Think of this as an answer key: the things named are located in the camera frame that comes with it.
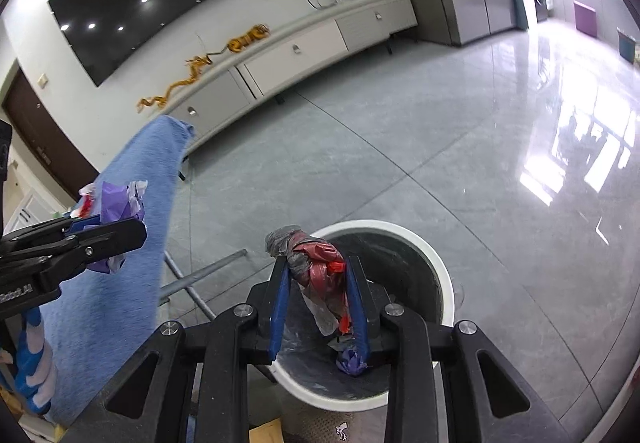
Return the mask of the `left hand blue white glove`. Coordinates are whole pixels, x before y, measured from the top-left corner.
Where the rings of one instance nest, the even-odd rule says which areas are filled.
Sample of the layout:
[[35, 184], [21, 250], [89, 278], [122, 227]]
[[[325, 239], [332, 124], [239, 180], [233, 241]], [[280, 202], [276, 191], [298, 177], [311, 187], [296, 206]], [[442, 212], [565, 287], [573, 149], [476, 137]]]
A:
[[1, 366], [16, 367], [12, 381], [1, 376], [1, 387], [20, 395], [32, 413], [44, 415], [51, 407], [58, 370], [53, 363], [52, 348], [44, 337], [39, 307], [24, 311], [21, 318], [17, 348], [11, 350], [7, 342], [1, 344]]

